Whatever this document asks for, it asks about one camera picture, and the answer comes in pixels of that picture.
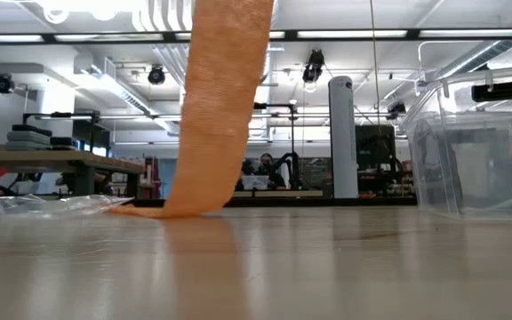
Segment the metal frame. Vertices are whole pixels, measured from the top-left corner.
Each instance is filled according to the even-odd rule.
[[[512,40],[512,36],[420,36],[421,31],[481,31],[481,30],[512,30],[512,28],[352,28],[352,29],[288,29],[272,30],[282,36],[273,36],[270,42],[370,42],[373,38],[379,42],[426,42],[426,41],[487,41]],[[373,32],[373,36],[348,37],[301,37],[301,31],[358,31]],[[406,31],[405,36],[375,36],[374,32]],[[187,44],[190,43],[189,31],[160,32],[111,32],[111,33],[19,33],[2,34],[0,36],[40,36],[43,41],[0,41],[0,45],[81,45],[81,44]],[[58,36],[71,36],[73,40],[59,40]]]

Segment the fluorescent light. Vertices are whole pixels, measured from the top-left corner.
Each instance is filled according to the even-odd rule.
[[[36,119],[39,120],[92,120],[91,116],[38,116]]]
[[[420,37],[495,37],[512,36],[512,29],[459,29],[459,30],[422,30]]]
[[[102,74],[102,70],[100,70],[100,68],[96,67],[95,65],[91,65],[90,67],[92,69],[94,69],[94,71],[98,72],[99,74]]]
[[[146,115],[112,115],[100,116],[100,120],[134,120],[148,118]]]
[[[105,42],[105,41],[163,41],[164,37],[160,34],[95,34],[95,35],[57,35],[54,37],[57,41],[69,42]]]
[[[114,142],[116,146],[145,146],[148,144],[149,142]]]
[[[148,118],[148,117],[139,117],[139,118],[134,118],[133,121],[139,122],[139,123],[149,123],[152,120],[151,120],[151,118]]]
[[[405,37],[406,30],[335,30],[335,31],[299,31],[298,38],[369,38],[369,37]]]
[[[256,114],[252,115],[252,119],[269,118],[272,117],[270,114]]]
[[[43,42],[43,38],[38,35],[7,35],[0,36],[0,43],[36,43]]]
[[[277,115],[277,117],[281,117],[281,118],[290,118],[292,117],[291,114],[279,114]],[[293,117],[298,117],[298,118],[326,118],[326,117],[329,117],[329,114],[293,114]]]
[[[270,39],[283,39],[285,32],[283,31],[270,31]]]
[[[273,46],[269,45],[267,51],[268,52],[284,52],[285,48],[283,48],[283,46],[281,46],[281,47],[273,47]]]
[[[191,40],[191,33],[190,32],[179,32],[175,34],[175,37],[177,40]]]

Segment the person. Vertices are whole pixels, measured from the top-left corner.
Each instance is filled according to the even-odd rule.
[[[260,157],[260,167],[256,171],[256,175],[268,176],[268,189],[269,190],[285,190],[284,177],[273,170],[274,157],[269,153],[265,153]]]

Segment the ceiling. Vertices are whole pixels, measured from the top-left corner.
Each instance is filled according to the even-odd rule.
[[[156,1],[172,4],[191,0]],[[72,12],[65,22],[55,25],[45,20],[43,9],[38,4],[11,2],[12,0],[0,1],[0,33],[136,31],[129,12],[120,12],[108,21],[96,20],[88,12]],[[373,0],[372,6],[376,28],[512,27],[512,0]],[[371,3],[368,0],[278,0],[274,28],[371,28],[371,18]],[[424,44],[420,51],[421,61],[419,45],[414,42],[378,42],[374,45],[372,42],[280,44],[282,51],[270,53],[270,67],[273,70],[270,82],[277,86],[269,88],[269,102],[287,103],[289,100],[296,100],[299,107],[324,108],[328,104],[327,84],[331,76],[350,76],[357,108],[362,112],[373,112],[378,101],[382,107],[392,102],[392,99],[383,98],[405,79],[412,80],[420,70],[432,72],[444,68],[460,56],[475,50],[480,43]],[[300,72],[310,51],[315,48],[323,50],[326,66],[317,82],[316,90],[306,92],[300,80]],[[379,70],[377,74],[373,72],[375,50],[376,68]],[[93,87],[82,76],[74,74],[74,58],[85,51],[109,57],[114,61],[118,82],[149,101],[157,112],[179,112],[175,105],[179,101],[180,86],[173,77],[175,75],[167,71],[164,84],[148,83],[147,75],[151,66],[163,63],[150,45],[0,47],[0,63],[39,63],[54,70],[75,84],[75,88],[84,96],[83,100],[80,99],[81,103],[77,100],[76,107],[79,109],[97,109],[103,114],[127,112],[126,104],[113,93]],[[489,67],[512,67],[512,50],[491,60]],[[415,98],[414,90],[399,97],[407,107],[410,107]],[[274,121],[274,125],[283,125],[286,120]],[[159,128],[152,123],[118,123],[118,130]],[[305,123],[323,124],[324,120],[321,119],[307,119]]]

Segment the workbench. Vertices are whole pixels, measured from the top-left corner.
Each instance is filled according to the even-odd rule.
[[[76,150],[0,150],[0,167],[5,167],[8,172],[16,173],[74,173],[76,175],[75,196],[94,194],[94,176],[96,170],[101,170],[127,174],[127,196],[136,197],[140,175],[144,171],[140,164]]]

